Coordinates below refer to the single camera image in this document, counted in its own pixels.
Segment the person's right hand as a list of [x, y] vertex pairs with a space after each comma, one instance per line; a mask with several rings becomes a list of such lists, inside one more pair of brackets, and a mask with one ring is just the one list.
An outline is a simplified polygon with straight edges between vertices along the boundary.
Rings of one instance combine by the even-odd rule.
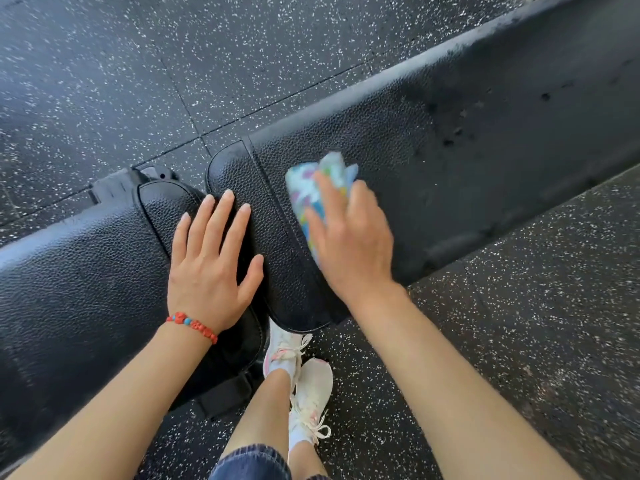
[[350, 220], [349, 195], [319, 171], [314, 179], [326, 226], [317, 263], [332, 291], [353, 316], [370, 308], [404, 306], [409, 299], [391, 275], [394, 238], [384, 212], [380, 220]]

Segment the person's left hand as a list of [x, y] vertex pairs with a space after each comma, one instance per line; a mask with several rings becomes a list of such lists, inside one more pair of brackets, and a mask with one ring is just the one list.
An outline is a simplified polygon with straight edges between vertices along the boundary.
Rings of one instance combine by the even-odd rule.
[[231, 219], [231, 210], [219, 256], [203, 256], [205, 227], [217, 201], [206, 195], [191, 217], [186, 257], [171, 262], [167, 295], [167, 322], [195, 330], [212, 344], [248, 308], [238, 306], [237, 287], [246, 275], [238, 279], [239, 256], [252, 211], [248, 203], [242, 204]]

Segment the colourful patterned cleaning cloth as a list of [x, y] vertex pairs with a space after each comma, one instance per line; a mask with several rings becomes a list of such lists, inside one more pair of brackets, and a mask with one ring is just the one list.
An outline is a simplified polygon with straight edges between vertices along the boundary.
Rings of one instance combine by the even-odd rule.
[[301, 163], [288, 169], [285, 174], [285, 185], [292, 210], [315, 262], [317, 262], [317, 253], [310, 237], [305, 209], [311, 207], [322, 220], [325, 220], [325, 217], [321, 193], [316, 185], [314, 174], [318, 171], [325, 174], [335, 188], [348, 196], [358, 176], [358, 170], [357, 163], [345, 165], [340, 152], [330, 152], [318, 162]]

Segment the person's left forearm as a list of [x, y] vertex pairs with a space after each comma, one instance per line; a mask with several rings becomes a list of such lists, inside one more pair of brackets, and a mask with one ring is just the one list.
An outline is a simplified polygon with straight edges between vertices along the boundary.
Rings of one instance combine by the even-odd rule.
[[164, 323], [92, 400], [6, 480], [132, 480], [214, 333]]

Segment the person's right forearm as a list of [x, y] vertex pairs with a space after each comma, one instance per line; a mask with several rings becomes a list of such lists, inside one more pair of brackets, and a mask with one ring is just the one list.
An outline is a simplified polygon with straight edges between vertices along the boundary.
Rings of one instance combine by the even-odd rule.
[[346, 298], [444, 480], [582, 480], [395, 283]]

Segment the white sneaker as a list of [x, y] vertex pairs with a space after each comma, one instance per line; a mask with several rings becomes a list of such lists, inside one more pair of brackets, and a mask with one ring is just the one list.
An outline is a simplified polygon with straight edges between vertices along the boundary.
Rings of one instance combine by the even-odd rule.
[[279, 327], [272, 319], [269, 319], [269, 344], [262, 363], [264, 377], [268, 377], [270, 373], [269, 367], [272, 361], [279, 358], [297, 357], [299, 360], [299, 371], [296, 382], [294, 386], [291, 387], [291, 392], [293, 392], [300, 375], [304, 349], [309, 345], [312, 338], [313, 335], [311, 333], [291, 333]]
[[289, 428], [294, 424], [306, 425], [315, 434], [315, 445], [332, 434], [329, 425], [324, 423], [332, 388], [333, 372], [329, 363], [311, 358], [302, 365], [291, 396]]

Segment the white sock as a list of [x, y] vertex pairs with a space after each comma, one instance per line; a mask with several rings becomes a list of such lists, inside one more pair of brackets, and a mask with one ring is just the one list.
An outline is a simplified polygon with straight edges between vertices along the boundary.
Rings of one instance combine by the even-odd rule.
[[289, 453], [300, 442], [307, 442], [311, 446], [315, 446], [316, 437], [314, 432], [304, 424], [294, 424], [289, 428]]
[[288, 374], [291, 387], [294, 386], [299, 371], [299, 360], [297, 357], [279, 358], [271, 362], [269, 372], [284, 371]]

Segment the black bench seat pad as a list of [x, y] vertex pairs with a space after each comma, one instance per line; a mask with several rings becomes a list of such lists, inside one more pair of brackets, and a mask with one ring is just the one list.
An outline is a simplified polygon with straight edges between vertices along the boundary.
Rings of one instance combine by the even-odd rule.
[[165, 322], [175, 227], [203, 197], [153, 180], [0, 248], [0, 479]]

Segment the long black bench back pad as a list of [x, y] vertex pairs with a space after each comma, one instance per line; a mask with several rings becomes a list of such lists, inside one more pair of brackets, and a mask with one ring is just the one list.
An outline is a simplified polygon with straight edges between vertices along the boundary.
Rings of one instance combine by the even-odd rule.
[[251, 311], [309, 333], [349, 313], [285, 173], [340, 152], [378, 198], [410, 285], [640, 163], [640, 0], [537, 0], [243, 136], [207, 169], [265, 258]]

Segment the person's left leg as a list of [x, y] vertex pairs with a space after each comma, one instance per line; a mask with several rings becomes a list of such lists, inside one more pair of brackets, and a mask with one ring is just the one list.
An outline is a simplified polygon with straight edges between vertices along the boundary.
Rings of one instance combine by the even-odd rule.
[[267, 445], [285, 460], [289, 451], [291, 376], [283, 369], [269, 372], [236, 425], [220, 459], [248, 445]]

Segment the person's leg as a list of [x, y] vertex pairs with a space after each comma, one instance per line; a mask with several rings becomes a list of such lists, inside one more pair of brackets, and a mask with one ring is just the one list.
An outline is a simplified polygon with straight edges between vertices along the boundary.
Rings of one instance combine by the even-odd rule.
[[329, 478], [324, 464], [319, 458], [313, 443], [302, 440], [289, 451], [287, 459], [292, 480], [311, 480], [312, 478]]
[[220, 459], [248, 445], [267, 445], [285, 460], [289, 451], [291, 376], [283, 369], [269, 372], [236, 425]]

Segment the blue denim shorts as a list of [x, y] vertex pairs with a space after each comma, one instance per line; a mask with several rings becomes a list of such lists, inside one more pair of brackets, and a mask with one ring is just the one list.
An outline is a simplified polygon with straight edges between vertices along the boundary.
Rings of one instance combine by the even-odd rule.
[[256, 444], [243, 446], [221, 459], [208, 480], [292, 480], [292, 476], [283, 455], [271, 446]]

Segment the person's right leg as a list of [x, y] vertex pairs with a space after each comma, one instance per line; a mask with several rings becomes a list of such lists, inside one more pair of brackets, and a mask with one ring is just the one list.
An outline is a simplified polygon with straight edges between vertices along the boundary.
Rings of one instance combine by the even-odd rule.
[[312, 478], [329, 478], [324, 464], [319, 458], [313, 443], [302, 440], [289, 451], [287, 459], [292, 480], [311, 480]]

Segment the black metal bench frame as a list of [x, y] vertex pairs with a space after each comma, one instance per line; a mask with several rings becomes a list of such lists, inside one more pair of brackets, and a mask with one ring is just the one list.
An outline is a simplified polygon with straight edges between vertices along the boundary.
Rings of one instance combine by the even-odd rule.
[[119, 199], [128, 191], [153, 180], [179, 181], [180, 177], [174, 170], [166, 166], [127, 167], [92, 182], [89, 188], [89, 195], [92, 203], [99, 205]]

